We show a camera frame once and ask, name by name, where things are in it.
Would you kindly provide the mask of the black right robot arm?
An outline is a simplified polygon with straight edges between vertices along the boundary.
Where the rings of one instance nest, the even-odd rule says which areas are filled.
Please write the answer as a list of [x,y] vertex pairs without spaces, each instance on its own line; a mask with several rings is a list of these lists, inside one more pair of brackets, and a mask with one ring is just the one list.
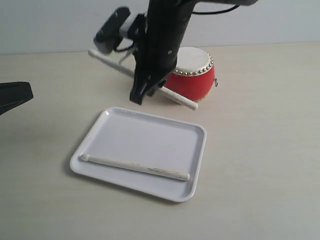
[[214,60],[204,50],[182,47],[196,0],[151,0],[126,30],[133,41],[135,70],[129,99],[143,98],[168,88],[191,101],[203,99],[215,81]]

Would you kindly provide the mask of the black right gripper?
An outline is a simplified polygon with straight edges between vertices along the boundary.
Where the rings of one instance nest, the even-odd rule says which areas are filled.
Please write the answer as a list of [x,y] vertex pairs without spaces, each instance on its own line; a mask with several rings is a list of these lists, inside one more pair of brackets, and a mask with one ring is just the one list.
[[189,24],[196,0],[150,0],[145,33],[138,41],[136,69],[129,100],[141,105],[144,97],[152,97],[167,82],[164,78],[155,85],[154,77],[167,76],[177,63],[177,54]]

